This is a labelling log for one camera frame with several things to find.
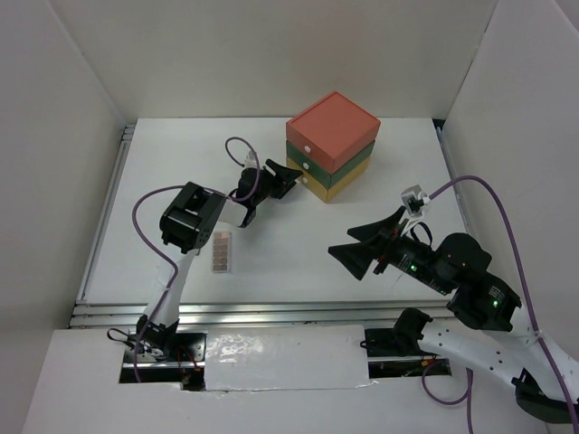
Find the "aluminium table rail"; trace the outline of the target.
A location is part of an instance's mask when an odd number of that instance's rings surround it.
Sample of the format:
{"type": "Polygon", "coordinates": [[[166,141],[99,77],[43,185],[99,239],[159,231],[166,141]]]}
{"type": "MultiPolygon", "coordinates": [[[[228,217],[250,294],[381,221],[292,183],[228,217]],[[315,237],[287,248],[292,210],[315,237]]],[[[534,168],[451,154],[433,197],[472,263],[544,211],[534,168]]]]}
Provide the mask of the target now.
{"type": "MultiPolygon", "coordinates": [[[[195,182],[222,192],[236,185],[236,160],[249,146],[261,159],[285,159],[283,118],[142,118],[121,148],[105,220],[97,238],[73,328],[133,327],[154,296],[160,258],[137,235],[131,210],[153,190],[195,182]]],[[[327,248],[348,242],[347,230],[392,214],[402,191],[433,191],[449,173],[433,122],[383,120],[368,168],[332,202],[304,186],[262,203],[254,222],[232,229],[231,270],[212,272],[205,247],[187,275],[183,327],[397,318],[406,307],[446,318],[446,298],[394,268],[354,279],[327,248]]],[[[156,246],[158,222],[175,190],[146,199],[138,222],[156,246]]]]}

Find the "white front cover panel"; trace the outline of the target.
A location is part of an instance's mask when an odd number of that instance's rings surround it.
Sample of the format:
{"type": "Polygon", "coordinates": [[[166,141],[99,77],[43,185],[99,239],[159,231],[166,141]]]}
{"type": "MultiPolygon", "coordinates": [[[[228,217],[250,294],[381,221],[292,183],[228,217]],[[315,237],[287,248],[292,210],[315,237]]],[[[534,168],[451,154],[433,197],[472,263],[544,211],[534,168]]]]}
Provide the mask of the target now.
{"type": "Polygon", "coordinates": [[[214,328],[207,333],[211,392],[348,390],[369,386],[360,325],[214,328]]]}

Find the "yellow drawer box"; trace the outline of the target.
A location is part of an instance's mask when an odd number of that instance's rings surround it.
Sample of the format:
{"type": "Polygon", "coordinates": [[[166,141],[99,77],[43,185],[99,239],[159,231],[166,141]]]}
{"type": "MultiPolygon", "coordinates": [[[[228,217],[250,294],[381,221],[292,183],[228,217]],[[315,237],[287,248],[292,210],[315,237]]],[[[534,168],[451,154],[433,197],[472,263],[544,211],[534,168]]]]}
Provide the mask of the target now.
{"type": "Polygon", "coordinates": [[[331,174],[320,168],[318,165],[299,165],[289,156],[286,157],[287,166],[302,172],[299,182],[309,189],[324,203],[331,202],[348,185],[353,183],[369,166],[371,157],[369,156],[357,165],[352,165],[346,171],[339,169],[331,174]]]}

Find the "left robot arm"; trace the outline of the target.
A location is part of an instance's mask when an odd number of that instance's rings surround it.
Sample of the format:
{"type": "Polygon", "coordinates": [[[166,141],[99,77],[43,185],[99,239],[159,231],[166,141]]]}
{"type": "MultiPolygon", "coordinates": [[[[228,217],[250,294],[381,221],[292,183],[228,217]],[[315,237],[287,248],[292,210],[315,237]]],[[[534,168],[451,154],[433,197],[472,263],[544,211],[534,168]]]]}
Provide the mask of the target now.
{"type": "Polygon", "coordinates": [[[282,199],[303,172],[268,159],[263,166],[247,161],[238,185],[225,194],[193,182],[162,187],[141,196],[131,210],[131,221],[139,238],[154,251],[158,263],[154,296],[136,324],[136,333],[122,343],[133,352],[149,354],[158,361],[171,358],[177,349],[179,306],[187,275],[197,253],[208,243],[217,223],[245,228],[266,199],[282,199]],[[138,222],[143,202],[160,193],[176,190],[177,195],[159,219],[162,246],[155,246],[138,222]]]}

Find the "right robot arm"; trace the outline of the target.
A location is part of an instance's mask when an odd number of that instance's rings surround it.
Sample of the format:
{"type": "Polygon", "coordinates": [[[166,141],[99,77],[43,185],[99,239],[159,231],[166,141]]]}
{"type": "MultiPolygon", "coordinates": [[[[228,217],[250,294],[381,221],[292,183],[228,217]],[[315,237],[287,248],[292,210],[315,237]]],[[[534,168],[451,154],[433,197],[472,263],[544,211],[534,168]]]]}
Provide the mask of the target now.
{"type": "Polygon", "coordinates": [[[514,392],[527,414],[550,424],[578,419],[578,362],[537,332],[519,295],[488,271],[491,256],[467,233],[446,236],[438,248],[422,242],[400,207],[391,216],[348,230],[354,242],[328,253],[356,279],[394,267],[449,297],[447,309],[464,326],[495,341],[455,334],[415,307],[396,320],[392,339],[404,354],[437,353],[514,392]]]}

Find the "green drawer box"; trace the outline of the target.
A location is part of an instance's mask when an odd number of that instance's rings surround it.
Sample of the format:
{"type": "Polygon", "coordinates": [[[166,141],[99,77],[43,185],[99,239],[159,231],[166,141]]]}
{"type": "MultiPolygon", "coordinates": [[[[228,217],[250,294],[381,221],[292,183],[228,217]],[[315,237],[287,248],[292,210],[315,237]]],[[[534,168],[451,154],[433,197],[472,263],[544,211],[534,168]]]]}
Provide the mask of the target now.
{"type": "Polygon", "coordinates": [[[374,145],[375,141],[373,140],[333,173],[327,172],[312,158],[306,156],[289,141],[286,142],[286,152],[287,157],[296,163],[301,170],[309,175],[312,175],[326,189],[330,189],[339,181],[341,181],[346,175],[352,172],[358,165],[364,162],[372,154],[374,145]]]}

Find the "pink-brown eyeshadow palette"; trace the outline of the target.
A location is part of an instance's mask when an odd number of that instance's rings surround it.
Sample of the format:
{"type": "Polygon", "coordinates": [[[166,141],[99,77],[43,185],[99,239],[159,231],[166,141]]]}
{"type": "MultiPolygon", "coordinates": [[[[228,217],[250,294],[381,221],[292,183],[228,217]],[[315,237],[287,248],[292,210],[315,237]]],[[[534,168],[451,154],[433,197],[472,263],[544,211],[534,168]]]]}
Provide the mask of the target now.
{"type": "Polygon", "coordinates": [[[216,231],[212,242],[212,272],[228,273],[231,270],[232,233],[216,231]]]}

